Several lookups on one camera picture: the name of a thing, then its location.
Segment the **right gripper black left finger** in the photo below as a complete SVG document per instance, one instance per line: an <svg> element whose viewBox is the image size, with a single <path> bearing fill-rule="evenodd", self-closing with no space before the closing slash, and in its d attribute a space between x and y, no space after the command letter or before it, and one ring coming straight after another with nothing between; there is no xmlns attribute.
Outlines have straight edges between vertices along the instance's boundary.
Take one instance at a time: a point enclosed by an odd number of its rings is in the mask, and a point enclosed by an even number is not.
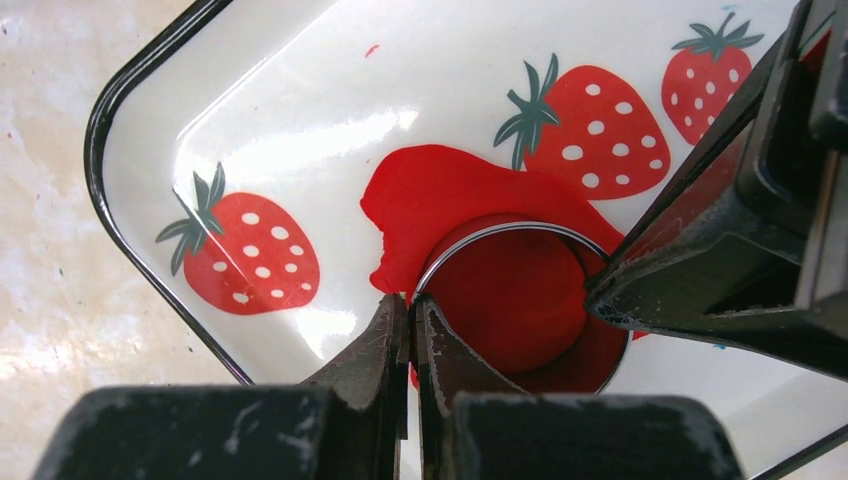
<svg viewBox="0 0 848 480"><path fill-rule="evenodd" d="M118 386L82 396L38 479L396 479L406 436L408 309L383 297L366 329L305 380Z"/></svg>

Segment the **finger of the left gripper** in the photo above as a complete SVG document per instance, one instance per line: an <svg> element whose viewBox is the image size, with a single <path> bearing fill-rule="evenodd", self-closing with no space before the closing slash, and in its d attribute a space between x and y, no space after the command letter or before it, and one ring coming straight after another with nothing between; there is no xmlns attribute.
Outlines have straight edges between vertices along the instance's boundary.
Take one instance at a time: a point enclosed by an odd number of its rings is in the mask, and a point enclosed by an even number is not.
<svg viewBox="0 0 848 480"><path fill-rule="evenodd" d="M847 5L802 1L587 285L619 328L847 376Z"/></svg>

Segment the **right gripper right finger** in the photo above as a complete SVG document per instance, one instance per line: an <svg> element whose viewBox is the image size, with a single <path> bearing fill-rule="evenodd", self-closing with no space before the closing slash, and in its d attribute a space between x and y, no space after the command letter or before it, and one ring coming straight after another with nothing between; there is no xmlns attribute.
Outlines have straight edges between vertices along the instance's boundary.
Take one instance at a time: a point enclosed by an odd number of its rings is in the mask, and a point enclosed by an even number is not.
<svg viewBox="0 0 848 480"><path fill-rule="evenodd" d="M540 394L497 373L429 296L412 307L426 479L739 479L726 433L680 396Z"/></svg>

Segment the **metal ring cutter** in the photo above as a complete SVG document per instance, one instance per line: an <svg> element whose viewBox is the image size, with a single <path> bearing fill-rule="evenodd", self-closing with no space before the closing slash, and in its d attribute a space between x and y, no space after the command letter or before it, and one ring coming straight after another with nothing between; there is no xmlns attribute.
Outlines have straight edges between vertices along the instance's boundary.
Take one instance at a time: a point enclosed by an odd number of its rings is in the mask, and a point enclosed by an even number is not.
<svg viewBox="0 0 848 480"><path fill-rule="evenodd" d="M607 265L586 235L539 221L479 220L432 251L415 286L496 373L532 393L599 393L631 342L587 312L586 281Z"/></svg>

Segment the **red dough disc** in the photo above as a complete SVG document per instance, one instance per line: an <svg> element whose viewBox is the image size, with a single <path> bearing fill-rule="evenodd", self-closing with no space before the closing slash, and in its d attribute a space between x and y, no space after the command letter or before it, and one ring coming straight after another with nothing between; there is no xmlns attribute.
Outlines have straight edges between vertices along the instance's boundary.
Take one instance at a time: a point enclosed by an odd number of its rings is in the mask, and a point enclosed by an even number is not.
<svg viewBox="0 0 848 480"><path fill-rule="evenodd" d="M621 233L566 182L509 170L443 145L387 155L360 205L383 236L383 254L370 280L385 293L413 293L433 249L460 226L479 220L564 226L607 254L622 241Z"/></svg>

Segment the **strawberry print white tray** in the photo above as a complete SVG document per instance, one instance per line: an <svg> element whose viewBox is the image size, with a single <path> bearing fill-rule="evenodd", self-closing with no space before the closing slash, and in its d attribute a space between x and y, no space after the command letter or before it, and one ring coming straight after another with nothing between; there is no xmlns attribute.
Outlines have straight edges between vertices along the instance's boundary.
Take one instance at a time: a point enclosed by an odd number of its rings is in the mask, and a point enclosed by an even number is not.
<svg viewBox="0 0 848 480"><path fill-rule="evenodd" d="M370 321L381 161L443 145L553 176L629 231L777 38L789 1L198 1L86 139L105 228L245 384Z"/></svg>

